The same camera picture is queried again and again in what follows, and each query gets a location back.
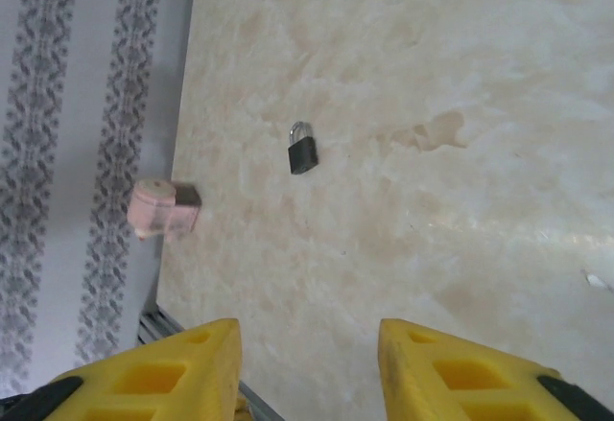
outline marble floor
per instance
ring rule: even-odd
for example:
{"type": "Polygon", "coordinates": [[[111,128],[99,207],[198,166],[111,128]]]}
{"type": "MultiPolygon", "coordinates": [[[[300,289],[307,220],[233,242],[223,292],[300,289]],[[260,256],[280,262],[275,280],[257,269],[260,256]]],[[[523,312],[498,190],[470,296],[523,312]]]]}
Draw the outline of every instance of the marble floor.
{"type": "Polygon", "coordinates": [[[287,419],[384,418],[383,317],[614,408],[611,4],[195,0],[173,176],[203,208],[161,306],[238,317],[243,377],[287,419]]]}

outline black padlock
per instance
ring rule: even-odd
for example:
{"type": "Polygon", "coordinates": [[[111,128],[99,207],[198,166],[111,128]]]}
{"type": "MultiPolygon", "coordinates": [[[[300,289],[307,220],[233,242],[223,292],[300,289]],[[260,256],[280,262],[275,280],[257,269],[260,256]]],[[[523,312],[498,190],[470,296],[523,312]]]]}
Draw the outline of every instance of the black padlock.
{"type": "Polygon", "coordinates": [[[318,152],[316,140],[311,126],[306,122],[297,122],[290,129],[290,172],[292,175],[301,175],[318,165],[318,152]]]}

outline gray floral pattern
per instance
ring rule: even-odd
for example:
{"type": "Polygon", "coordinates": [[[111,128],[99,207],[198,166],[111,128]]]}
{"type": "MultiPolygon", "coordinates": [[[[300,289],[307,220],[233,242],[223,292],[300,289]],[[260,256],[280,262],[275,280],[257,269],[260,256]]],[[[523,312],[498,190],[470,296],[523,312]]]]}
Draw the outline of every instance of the gray floral pattern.
{"type": "Polygon", "coordinates": [[[75,0],[21,0],[0,168],[0,397],[24,390],[75,0]]]}
{"type": "Polygon", "coordinates": [[[83,277],[76,364],[118,347],[130,227],[126,212],[138,172],[159,0],[119,0],[98,149],[90,242],[83,277]]]}

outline pink tape measure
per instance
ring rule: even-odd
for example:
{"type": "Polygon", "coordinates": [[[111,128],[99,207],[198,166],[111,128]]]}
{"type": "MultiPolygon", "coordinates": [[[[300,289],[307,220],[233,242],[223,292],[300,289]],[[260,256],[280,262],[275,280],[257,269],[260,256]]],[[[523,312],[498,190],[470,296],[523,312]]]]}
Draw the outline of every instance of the pink tape measure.
{"type": "Polygon", "coordinates": [[[132,190],[128,222],[140,240],[157,234],[175,240],[192,231],[200,209],[201,198],[194,186],[141,179],[132,190]]]}

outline patterned wallpaper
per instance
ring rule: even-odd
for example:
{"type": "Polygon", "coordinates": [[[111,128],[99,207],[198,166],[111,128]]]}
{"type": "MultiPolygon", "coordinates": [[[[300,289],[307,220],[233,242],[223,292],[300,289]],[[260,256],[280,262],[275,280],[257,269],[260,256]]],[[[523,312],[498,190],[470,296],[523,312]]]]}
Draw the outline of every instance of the patterned wallpaper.
{"type": "Polygon", "coordinates": [[[190,1],[0,1],[0,397],[134,344],[159,245],[125,215],[170,173],[190,1]]]}

